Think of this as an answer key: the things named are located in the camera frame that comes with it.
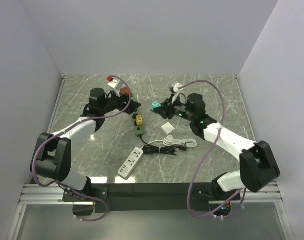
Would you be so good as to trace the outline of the teal plug adapter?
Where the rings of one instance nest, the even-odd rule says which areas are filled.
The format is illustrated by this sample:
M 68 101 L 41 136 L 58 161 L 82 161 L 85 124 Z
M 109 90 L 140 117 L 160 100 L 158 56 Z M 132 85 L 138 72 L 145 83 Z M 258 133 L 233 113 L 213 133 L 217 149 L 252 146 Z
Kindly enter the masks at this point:
M 158 107 L 160 107 L 160 106 L 161 106 L 160 103 L 158 103 L 158 102 L 156 102 L 156 101 L 153 101 L 152 104 L 151 104 L 150 110 L 151 110 L 153 113 L 156 114 L 157 112 L 155 111 L 155 109 L 158 108 Z

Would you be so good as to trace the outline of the yellow plug adapter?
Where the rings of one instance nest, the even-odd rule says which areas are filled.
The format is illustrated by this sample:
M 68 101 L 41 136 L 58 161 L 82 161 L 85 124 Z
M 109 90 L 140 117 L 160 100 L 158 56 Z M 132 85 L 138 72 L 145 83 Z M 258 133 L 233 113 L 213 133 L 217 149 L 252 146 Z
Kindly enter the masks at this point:
M 141 125 L 143 124 L 142 116 L 138 114 L 138 115 L 135 117 L 135 121 L 136 121 L 136 125 L 137 125 L 137 126 L 141 126 Z

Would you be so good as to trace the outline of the green power strip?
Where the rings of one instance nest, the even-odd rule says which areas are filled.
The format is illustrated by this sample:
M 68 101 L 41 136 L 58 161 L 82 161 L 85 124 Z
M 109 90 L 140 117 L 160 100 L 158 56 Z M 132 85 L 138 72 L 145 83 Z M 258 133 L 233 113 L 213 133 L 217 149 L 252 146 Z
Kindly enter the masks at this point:
M 143 118 L 140 113 L 139 107 L 136 108 L 132 113 L 132 122 L 133 122 L 133 129 L 134 134 L 136 137 L 143 136 L 144 135 L 144 126 L 143 126 Z

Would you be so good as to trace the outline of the white power strip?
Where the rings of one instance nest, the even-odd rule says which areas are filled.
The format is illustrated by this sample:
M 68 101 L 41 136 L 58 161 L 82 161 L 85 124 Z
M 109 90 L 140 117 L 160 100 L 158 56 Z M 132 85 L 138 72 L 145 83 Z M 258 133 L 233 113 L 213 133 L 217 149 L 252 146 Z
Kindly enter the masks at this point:
M 130 155 L 127 157 L 127 159 L 124 161 L 122 166 L 119 168 L 117 173 L 123 179 L 128 179 L 142 157 L 143 157 L 143 150 L 141 148 L 135 147 L 133 151 L 130 153 Z

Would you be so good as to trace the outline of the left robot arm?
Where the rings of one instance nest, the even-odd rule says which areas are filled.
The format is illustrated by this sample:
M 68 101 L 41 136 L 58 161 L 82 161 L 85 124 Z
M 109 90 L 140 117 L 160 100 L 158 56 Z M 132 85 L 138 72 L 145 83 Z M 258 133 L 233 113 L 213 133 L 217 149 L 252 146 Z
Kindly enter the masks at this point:
M 75 123 L 56 133 L 42 133 L 38 137 L 30 164 L 33 177 L 41 176 L 61 183 L 73 189 L 80 201 L 88 200 L 92 194 L 91 180 L 71 168 L 72 147 L 96 133 L 109 118 L 108 113 L 118 110 L 130 115 L 140 106 L 128 93 L 92 89 L 89 102 Z

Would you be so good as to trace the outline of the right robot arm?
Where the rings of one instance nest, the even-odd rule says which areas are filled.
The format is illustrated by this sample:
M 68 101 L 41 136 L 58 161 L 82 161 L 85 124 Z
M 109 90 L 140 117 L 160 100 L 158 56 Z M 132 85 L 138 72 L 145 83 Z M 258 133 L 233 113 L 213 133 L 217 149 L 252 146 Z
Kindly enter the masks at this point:
M 239 170 L 223 173 L 212 180 L 214 198 L 221 200 L 230 191 L 238 189 L 256 193 L 279 177 L 280 170 L 269 144 L 254 142 L 224 128 L 206 114 L 201 95 L 190 94 L 186 103 L 181 103 L 178 98 L 168 98 L 152 111 L 164 119 L 178 116 L 189 121 L 194 135 L 216 144 L 239 162 Z

